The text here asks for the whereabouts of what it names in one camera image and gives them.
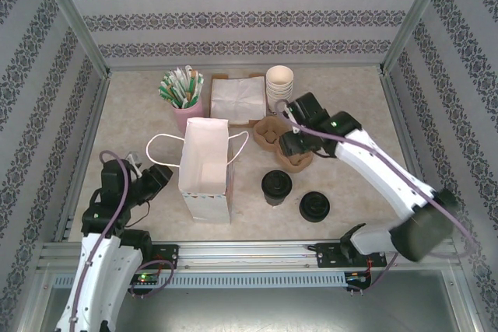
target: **stacked paper cups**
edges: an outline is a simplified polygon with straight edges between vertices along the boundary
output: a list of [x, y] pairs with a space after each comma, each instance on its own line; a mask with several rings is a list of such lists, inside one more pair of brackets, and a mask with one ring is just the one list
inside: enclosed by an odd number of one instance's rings
[[277, 65], [266, 72], [266, 98], [268, 107], [275, 113], [275, 103], [288, 100], [293, 94], [294, 73], [286, 66]]

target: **black cup lid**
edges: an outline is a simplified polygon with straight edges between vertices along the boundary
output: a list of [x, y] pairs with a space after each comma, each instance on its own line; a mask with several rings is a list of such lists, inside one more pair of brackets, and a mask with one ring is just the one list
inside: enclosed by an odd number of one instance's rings
[[293, 182], [287, 173], [273, 170], [263, 176], [261, 189], [266, 196], [271, 198], [284, 198], [293, 189]]
[[301, 199], [299, 211], [307, 221], [320, 222], [330, 212], [330, 203], [320, 192], [308, 192]]

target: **marble countertop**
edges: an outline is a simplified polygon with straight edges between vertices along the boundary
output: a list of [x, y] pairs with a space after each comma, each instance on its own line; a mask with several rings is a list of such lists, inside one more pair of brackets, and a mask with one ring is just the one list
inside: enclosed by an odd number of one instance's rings
[[[330, 114], [340, 110], [350, 112], [387, 154], [405, 165], [374, 66], [293, 70], [293, 98], [311, 91]], [[206, 83], [210, 82], [210, 76], [214, 73], [243, 78], [253, 72], [258, 70], [202, 71]], [[100, 187], [102, 167], [98, 155], [102, 150], [110, 149], [121, 157], [129, 151], [138, 151], [144, 162], [143, 167], [150, 167], [152, 163], [145, 154], [147, 141], [158, 133], [181, 135], [169, 104], [162, 101], [157, 93], [162, 77], [162, 72], [113, 73], [72, 223], [70, 241], [81, 240], [82, 214], [88, 208], [93, 191]], [[209, 105], [209, 94], [208, 85], [203, 90], [205, 107]], [[239, 131], [241, 129], [230, 129], [231, 134]], [[233, 147], [238, 149], [243, 139], [233, 141]], [[151, 156], [163, 162], [178, 163], [181, 146], [179, 141], [158, 138]], [[178, 190], [178, 171], [174, 170], [172, 180], [151, 201], [149, 216], [133, 228], [150, 231], [155, 241], [336, 239], [358, 223], [396, 219], [390, 205], [355, 170], [337, 159], [319, 159], [316, 156], [304, 171], [290, 174], [292, 192], [283, 204], [272, 207], [265, 202], [261, 192], [261, 179], [273, 169], [279, 169], [274, 154], [263, 151], [250, 138], [235, 161], [230, 225], [194, 222]], [[310, 223], [299, 213], [300, 199], [311, 190], [325, 194], [331, 203], [330, 213], [319, 223]], [[142, 217], [146, 209], [145, 205], [134, 208], [130, 223]]]

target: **patterned wallpaper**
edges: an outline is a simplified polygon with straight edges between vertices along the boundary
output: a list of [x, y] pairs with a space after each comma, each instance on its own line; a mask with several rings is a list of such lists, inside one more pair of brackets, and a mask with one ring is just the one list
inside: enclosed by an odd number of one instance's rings
[[413, 0], [74, 2], [109, 66], [130, 68], [379, 63]]
[[485, 330], [498, 330], [497, 1], [432, 0], [391, 72], [424, 178], [455, 193], [479, 242], [462, 262]]
[[100, 78], [55, 0], [0, 0], [0, 332], [51, 241]]

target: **paper bag handle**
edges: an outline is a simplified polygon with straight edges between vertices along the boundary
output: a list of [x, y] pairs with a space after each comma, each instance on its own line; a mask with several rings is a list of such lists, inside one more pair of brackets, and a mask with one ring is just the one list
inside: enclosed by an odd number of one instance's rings
[[180, 165], [174, 165], [173, 163], [160, 163], [159, 161], [156, 161], [155, 159], [153, 159], [150, 156], [150, 154], [149, 154], [149, 145], [150, 145], [150, 143], [152, 143], [154, 141], [155, 138], [158, 138], [159, 136], [167, 136], [168, 138], [178, 139], [178, 140], [181, 140], [181, 141], [185, 142], [185, 139], [180, 138], [179, 136], [174, 136], [174, 135], [170, 135], [170, 134], [157, 134], [157, 135], [154, 135], [153, 138], [149, 140], [149, 142], [147, 143], [147, 146], [146, 146], [146, 155], [147, 155], [147, 157], [149, 157], [149, 159], [153, 163], [156, 163], [157, 165], [163, 165], [163, 166], [169, 166], [169, 167], [180, 167]]
[[230, 140], [231, 138], [236, 138], [237, 136], [241, 136], [242, 134], [246, 135], [246, 140], [244, 140], [244, 143], [240, 147], [239, 152], [237, 152], [237, 154], [227, 163], [227, 165], [231, 164], [232, 161], [234, 161], [237, 158], [237, 156], [242, 152], [242, 149], [244, 149], [247, 141], [249, 140], [249, 133], [247, 131], [242, 131], [242, 132], [239, 132], [237, 135], [232, 135], [232, 136], [228, 137], [228, 139]]

